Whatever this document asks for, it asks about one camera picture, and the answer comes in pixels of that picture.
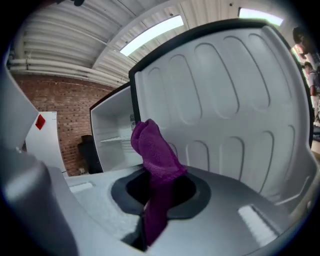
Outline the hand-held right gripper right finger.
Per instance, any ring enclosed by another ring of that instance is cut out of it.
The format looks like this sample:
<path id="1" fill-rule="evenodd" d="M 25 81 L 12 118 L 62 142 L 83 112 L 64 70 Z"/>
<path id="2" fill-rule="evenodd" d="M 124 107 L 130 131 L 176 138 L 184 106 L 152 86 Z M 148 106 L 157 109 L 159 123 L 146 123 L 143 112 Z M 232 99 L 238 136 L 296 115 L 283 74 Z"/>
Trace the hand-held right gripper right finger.
<path id="1" fill-rule="evenodd" d="M 293 237 L 285 208 L 236 179 L 187 169 L 209 186 L 209 201 L 193 218 L 169 221 L 149 256 L 274 256 Z"/>

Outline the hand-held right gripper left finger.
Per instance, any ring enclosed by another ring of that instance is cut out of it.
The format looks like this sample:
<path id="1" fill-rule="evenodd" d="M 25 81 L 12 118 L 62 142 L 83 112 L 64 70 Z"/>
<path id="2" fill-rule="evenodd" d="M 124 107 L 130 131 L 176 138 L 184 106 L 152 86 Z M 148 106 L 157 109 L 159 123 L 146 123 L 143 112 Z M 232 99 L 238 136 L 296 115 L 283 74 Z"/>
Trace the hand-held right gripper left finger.
<path id="1" fill-rule="evenodd" d="M 128 169 L 64 177 L 34 156 L 0 148 L 0 195 L 9 216 L 13 256 L 146 256 L 123 238 L 138 217 L 121 211 L 111 197 L 115 179 Z"/>

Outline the purple cleaning cloth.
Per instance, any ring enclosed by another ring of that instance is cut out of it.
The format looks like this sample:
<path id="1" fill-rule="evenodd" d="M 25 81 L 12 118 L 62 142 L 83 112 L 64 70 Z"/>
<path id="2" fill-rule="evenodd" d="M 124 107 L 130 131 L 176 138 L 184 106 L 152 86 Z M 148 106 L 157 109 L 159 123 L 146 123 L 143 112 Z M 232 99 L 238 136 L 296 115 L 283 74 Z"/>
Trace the purple cleaning cloth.
<path id="1" fill-rule="evenodd" d="M 149 247 L 167 226 L 167 213 L 174 206 L 175 180 L 184 176 L 187 169 L 152 119 L 135 125 L 131 146 L 142 157 L 143 166 L 150 174 L 150 198 L 143 217 L 145 242 Z"/>

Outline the black mini fridge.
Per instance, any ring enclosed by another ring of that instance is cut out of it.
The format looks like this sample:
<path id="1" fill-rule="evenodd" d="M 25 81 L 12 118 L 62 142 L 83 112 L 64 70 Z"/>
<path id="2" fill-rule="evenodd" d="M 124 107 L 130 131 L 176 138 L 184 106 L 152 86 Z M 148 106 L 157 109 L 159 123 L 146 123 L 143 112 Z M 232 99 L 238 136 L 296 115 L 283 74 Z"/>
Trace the black mini fridge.
<path id="1" fill-rule="evenodd" d="M 313 110 L 296 58 L 270 24 L 188 30 L 141 59 L 90 108 L 104 172 L 142 163 L 135 123 L 152 119 L 183 165 L 233 178 L 292 212 L 317 173 Z"/>

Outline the grey cabinet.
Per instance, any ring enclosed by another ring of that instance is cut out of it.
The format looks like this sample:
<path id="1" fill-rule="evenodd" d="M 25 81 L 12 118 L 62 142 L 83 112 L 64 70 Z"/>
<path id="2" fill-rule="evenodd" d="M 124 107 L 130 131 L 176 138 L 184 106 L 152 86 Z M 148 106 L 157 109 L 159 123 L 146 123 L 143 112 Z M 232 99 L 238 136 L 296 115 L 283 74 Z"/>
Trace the grey cabinet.
<path id="1" fill-rule="evenodd" d="M 0 145 L 21 148 L 38 117 L 38 111 L 9 72 L 7 60 L 0 61 Z"/>

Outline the long ceiling light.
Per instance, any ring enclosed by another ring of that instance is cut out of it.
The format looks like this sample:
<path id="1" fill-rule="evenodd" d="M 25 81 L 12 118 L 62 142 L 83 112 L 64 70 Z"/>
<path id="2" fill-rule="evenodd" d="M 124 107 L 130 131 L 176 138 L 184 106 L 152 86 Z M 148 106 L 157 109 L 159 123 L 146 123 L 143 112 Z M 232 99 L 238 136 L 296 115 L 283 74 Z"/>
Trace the long ceiling light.
<path id="1" fill-rule="evenodd" d="M 138 48 L 148 43 L 149 41 L 157 38 L 158 36 L 181 27 L 184 25 L 183 19 L 180 15 L 168 18 L 142 32 L 140 35 L 131 40 L 126 46 L 124 46 L 120 53 L 124 56 L 129 56 Z"/>

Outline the short ceiling light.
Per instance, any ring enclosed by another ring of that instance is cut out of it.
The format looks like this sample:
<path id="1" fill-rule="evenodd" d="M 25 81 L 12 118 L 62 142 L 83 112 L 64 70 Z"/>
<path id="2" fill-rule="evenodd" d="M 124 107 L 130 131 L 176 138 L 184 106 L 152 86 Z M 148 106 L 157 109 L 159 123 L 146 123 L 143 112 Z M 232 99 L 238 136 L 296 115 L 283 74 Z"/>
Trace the short ceiling light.
<path id="1" fill-rule="evenodd" d="M 249 9 L 249 8 L 243 8 L 240 7 L 238 11 L 238 17 L 241 19 L 258 19 L 258 20 L 264 20 L 267 21 L 273 25 L 280 26 L 284 19 L 281 17 L 278 17 L 276 15 L 259 11 L 259 10 L 254 10 L 254 9 Z"/>

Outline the red diamond wall sign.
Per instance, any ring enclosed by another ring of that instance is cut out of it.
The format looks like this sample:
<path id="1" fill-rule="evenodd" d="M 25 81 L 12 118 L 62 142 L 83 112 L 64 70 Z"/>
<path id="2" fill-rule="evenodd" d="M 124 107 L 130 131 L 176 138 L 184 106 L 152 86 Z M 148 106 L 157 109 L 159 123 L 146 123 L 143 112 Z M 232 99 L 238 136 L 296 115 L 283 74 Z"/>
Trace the red diamond wall sign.
<path id="1" fill-rule="evenodd" d="M 39 114 L 35 121 L 35 126 L 38 128 L 38 130 L 41 130 L 45 125 L 45 123 L 46 123 L 45 118 L 41 114 Z"/>

